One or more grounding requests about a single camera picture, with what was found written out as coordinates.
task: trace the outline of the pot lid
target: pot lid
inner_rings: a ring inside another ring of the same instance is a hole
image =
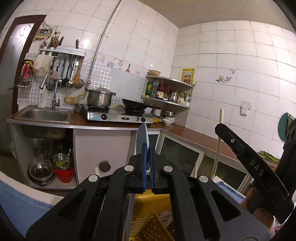
[[[101,93],[101,94],[107,94],[107,95],[112,95],[113,92],[106,89],[106,88],[102,88],[102,87],[98,87],[98,88],[94,88],[94,89],[90,89],[90,92],[95,92],[95,93]]]

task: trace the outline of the brown door frame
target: brown door frame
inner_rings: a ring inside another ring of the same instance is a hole
[[[22,17],[15,18],[14,21],[12,22],[6,36],[4,37],[3,43],[2,43],[1,48],[0,48],[0,63],[1,63],[1,60],[2,60],[3,55],[5,53],[8,40],[9,40],[15,26],[19,25],[19,24],[34,23],[33,28],[31,29],[31,32],[28,35],[28,38],[27,38],[27,40],[26,40],[26,42],[24,44],[24,47],[22,49],[22,53],[20,55],[19,65],[18,65],[17,70],[15,72],[14,86],[17,85],[18,78],[19,78],[21,70],[22,70],[22,66],[20,66],[20,63],[24,60],[24,58],[26,56],[26,53],[28,53],[28,51],[30,49],[30,46],[31,46],[31,44],[32,44],[32,42],[34,40],[34,37],[35,37],[40,25],[43,23],[45,17],[46,17],[46,15],[28,15],[28,16],[22,16]],[[16,113],[18,111],[17,92],[18,92],[18,88],[13,88],[13,92],[12,92],[12,114],[14,114],[14,113]]]

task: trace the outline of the frying pan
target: frying pan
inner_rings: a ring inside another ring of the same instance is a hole
[[[133,100],[122,99],[122,102],[124,106],[130,110],[144,111],[144,109],[147,108],[147,106],[144,103],[136,102]]]

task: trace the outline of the yellow poster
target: yellow poster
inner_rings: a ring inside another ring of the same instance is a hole
[[[182,75],[181,75],[181,81],[193,85],[193,79],[194,79],[194,71],[195,69],[182,69]]]

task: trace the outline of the hand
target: hand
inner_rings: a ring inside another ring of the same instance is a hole
[[[241,202],[241,206],[243,206],[246,210],[248,210],[248,203],[250,202],[255,189],[256,189],[255,187],[252,187],[248,191],[246,195],[246,199]],[[276,219],[269,211],[260,207],[255,210],[255,212],[253,213],[253,216],[268,227],[270,234],[273,232],[274,223]]]

